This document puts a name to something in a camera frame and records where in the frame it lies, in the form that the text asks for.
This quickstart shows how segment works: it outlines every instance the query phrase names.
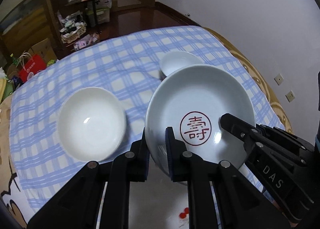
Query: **cardboard box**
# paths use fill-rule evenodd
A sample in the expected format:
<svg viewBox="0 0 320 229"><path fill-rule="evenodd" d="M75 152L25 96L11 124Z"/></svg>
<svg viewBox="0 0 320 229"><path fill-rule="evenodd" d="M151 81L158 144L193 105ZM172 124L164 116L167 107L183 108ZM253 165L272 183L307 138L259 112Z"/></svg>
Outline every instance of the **cardboard box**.
<svg viewBox="0 0 320 229"><path fill-rule="evenodd" d="M57 56L54 53L50 39L46 38L43 41L33 45L29 50L28 53L33 55L33 54L38 54L42 57L42 59L45 61L47 64L50 60L57 60Z"/></svg>
<svg viewBox="0 0 320 229"><path fill-rule="evenodd" d="M57 60L57 56L54 53L51 43L50 43L50 39L46 38L43 41L33 45L29 50L28 53L33 55L33 54L38 54L47 64L50 60ZM19 76L18 72L21 70L21 66L18 68L14 65L11 64L7 70L7 76L9 79L11 79L14 75L15 76Z"/></svg>

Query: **storage box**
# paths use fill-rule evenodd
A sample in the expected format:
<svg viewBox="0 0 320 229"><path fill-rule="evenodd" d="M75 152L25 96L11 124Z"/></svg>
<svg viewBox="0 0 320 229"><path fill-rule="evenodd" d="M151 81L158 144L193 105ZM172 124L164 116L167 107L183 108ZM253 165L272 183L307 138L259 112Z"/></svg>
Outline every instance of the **storage box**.
<svg viewBox="0 0 320 229"><path fill-rule="evenodd" d="M29 50L28 53L33 55L33 54L38 54L42 57L42 59L45 61L47 64L50 60L57 60L57 56L55 52L53 51L50 43L50 39L46 38L43 41L33 45Z"/></svg>
<svg viewBox="0 0 320 229"><path fill-rule="evenodd" d="M96 25L96 22L94 20L93 11L92 10L86 11L86 14L89 18L90 26L94 27ZM97 19L98 19L98 24L109 22L110 9L97 9Z"/></svg>

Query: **metal screw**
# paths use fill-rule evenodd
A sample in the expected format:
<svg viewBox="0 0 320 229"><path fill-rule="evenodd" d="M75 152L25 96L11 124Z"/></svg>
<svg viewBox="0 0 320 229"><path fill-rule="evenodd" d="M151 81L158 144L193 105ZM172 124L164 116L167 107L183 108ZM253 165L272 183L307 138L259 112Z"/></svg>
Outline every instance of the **metal screw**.
<svg viewBox="0 0 320 229"><path fill-rule="evenodd" d="M87 164L88 168L95 168L97 166L97 162L95 161L90 161L88 164Z"/></svg>
<svg viewBox="0 0 320 229"><path fill-rule="evenodd" d="M227 160L223 160L220 162L220 165L223 166L224 168L230 167L230 162Z"/></svg>
<svg viewBox="0 0 320 229"><path fill-rule="evenodd" d="M133 152L126 152L125 153L125 157L130 159L130 158L133 158L134 157L134 153Z"/></svg>
<svg viewBox="0 0 320 229"><path fill-rule="evenodd" d="M260 142L256 142L256 145L257 145L258 147L260 147L260 148L262 148L262 147L263 147L263 144L262 144L262 143L260 143Z"/></svg>
<svg viewBox="0 0 320 229"><path fill-rule="evenodd" d="M190 157L192 157L192 152L185 151L182 153L182 156L184 156L185 158L190 158Z"/></svg>

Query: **blue plaid tablecloth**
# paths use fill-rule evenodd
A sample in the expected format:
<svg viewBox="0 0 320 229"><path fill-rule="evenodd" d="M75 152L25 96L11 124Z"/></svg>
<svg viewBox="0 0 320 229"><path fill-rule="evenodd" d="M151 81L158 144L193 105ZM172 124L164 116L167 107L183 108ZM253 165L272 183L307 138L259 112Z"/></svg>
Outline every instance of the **blue plaid tablecloth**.
<svg viewBox="0 0 320 229"><path fill-rule="evenodd" d="M111 91L125 109L129 136L108 161L142 136L149 100L160 84L159 60L184 50L231 73L247 90L258 124L284 129L265 95L239 61L209 32L196 26L146 30L80 50L38 73L12 99L10 150L21 187L34 211L40 209L83 165L56 139L56 117L76 90ZM261 187L248 170L247 178Z"/></svg>

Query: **table leg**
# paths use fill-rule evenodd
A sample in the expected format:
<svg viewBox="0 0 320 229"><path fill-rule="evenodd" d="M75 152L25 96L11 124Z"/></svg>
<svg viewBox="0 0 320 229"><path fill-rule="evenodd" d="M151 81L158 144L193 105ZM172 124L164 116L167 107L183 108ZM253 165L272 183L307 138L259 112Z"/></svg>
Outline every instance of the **table leg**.
<svg viewBox="0 0 320 229"><path fill-rule="evenodd" d="M96 23L97 32L98 34L101 34L99 24L98 24L98 18L97 18L97 9L96 9L96 2L95 0L92 1L92 8L93 8L93 16L94 16L94 22Z"/></svg>

